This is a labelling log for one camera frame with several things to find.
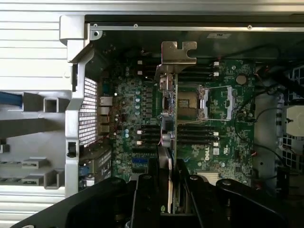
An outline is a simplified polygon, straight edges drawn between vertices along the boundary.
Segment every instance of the blue connector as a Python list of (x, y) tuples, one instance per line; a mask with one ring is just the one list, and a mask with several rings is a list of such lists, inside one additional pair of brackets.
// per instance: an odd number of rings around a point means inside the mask
[(132, 158), (132, 163), (135, 163), (135, 164), (148, 163), (148, 159), (146, 159), (146, 158)]
[(79, 176), (86, 176), (89, 174), (90, 168), (88, 166), (80, 166), (78, 170)]

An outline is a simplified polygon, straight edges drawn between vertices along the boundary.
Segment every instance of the motherboard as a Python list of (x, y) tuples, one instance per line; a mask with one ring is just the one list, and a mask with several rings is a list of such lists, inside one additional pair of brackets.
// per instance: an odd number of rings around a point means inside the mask
[[(166, 126), (176, 129), (175, 154), (190, 173), (203, 175), (212, 184), (231, 178), (249, 185), (255, 64), (198, 62), (177, 76), (178, 91), (171, 95), (164, 95), (153, 79), (156, 65), (149, 59), (117, 63), (102, 76), (99, 137), (113, 147), (112, 176), (128, 181), (135, 173), (147, 172), (149, 158), (157, 156), (156, 145), (164, 145), (167, 134), (161, 130)], [(245, 101), (249, 102), (240, 111)], [(170, 122), (164, 126), (167, 109), (176, 114), (174, 127)]]

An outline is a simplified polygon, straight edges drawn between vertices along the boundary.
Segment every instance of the label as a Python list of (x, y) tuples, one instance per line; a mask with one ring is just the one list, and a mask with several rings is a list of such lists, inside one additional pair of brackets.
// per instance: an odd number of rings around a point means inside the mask
[(228, 39), (231, 33), (210, 33), (207, 38), (210, 39)]
[(228, 155), (229, 154), (229, 148), (228, 145), (226, 145), (226, 147), (224, 148), (224, 155)]
[(219, 148), (213, 148), (213, 155), (219, 155)]
[(206, 149), (205, 149), (205, 161), (209, 161), (209, 159), (210, 159), (210, 148), (209, 147), (207, 147)]

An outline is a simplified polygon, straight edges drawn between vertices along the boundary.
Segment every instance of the ventilation grille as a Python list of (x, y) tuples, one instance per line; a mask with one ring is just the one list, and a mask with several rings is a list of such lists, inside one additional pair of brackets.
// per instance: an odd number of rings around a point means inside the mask
[(85, 97), (79, 110), (79, 143), (85, 147), (97, 140), (97, 83), (85, 78)]
[[(300, 85), (304, 86), (304, 66), (293, 69), (289, 73), (289, 78), (293, 81), (298, 82)], [(297, 94), (291, 91), (288, 91), (287, 96), (285, 96), (285, 101), (288, 103), (295, 99), (302, 99), (302, 97), (298, 96)], [(304, 154), (304, 138), (294, 137), (288, 134), (283, 135), (283, 146), (299, 154), (299, 155), (295, 155), (290, 150), (284, 150), (283, 159), (285, 160), (286, 164), (293, 169), (297, 169), (303, 172), (304, 157), (302, 156), (302, 154)]]

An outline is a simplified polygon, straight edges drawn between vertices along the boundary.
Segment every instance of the wire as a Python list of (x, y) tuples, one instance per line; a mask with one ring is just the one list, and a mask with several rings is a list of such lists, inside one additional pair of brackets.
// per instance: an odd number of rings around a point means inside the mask
[(255, 122), (258, 121), (258, 119), (260, 118), (260, 116), (261, 116), (263, 113), (265, 113), (265, 112), (267, 112), (267, 111), (270, 111), (270, 110), (283, 110), (283, 109), (282, 109), (282, 108), (279, 108), (279, 107), (267, 108), (267, 109), (261, 111), (261, 112), (257, 115), (257, 117), (256, 117), (256, 119), (255, 119)]
[(161, 120), (161, 139), (160, 139), (160, 141), (157, 144), (159, 146), (162, 143), (162, 115), (158, 115), (157, 118), (159, 118)]
[(254, 146), (257, 146), (257, 147), (260, 147), (260, 148), (263, 148), (263, 149), (268, 150), (269, 152), (273, 153), (275, 156), (277, 156), (277, 158), (282, 162), (282, 164), (283, 164), (285, 167), (288, 167), (288, 166), (286, 165), (286, 162), (284, 161), (284, 159), (283, 159), (277, 152), (275, 152), (274, 150), (270, 149), (269, 147), (266, 147), (266, 146), (257, 144), (257, 143), (254, 143), (253, 145), (254, 145)]
[(248, 52), (257, 51), (257, 50), (263, 49), (263, 48), (275, 49), (277, 51), (277, 58), (280, 58), (281, 55), (282, 55), (282, 51), (281, 51), (281, 49), (277, 45), (274, 45), (274, 44), (263, 44), (263, 45), (251, 47), (251, 48), (246, 49), (246, 50), (242, 50), (242, 51), (234, 52), (234, 53), (231, 53), (231, 54), (227, 54), (225, 56), (222, 56), (220, 59), (239, 56), (239, 55), (242, 55), (242, 54), (245, 54), (245, 53), (248, 53)]

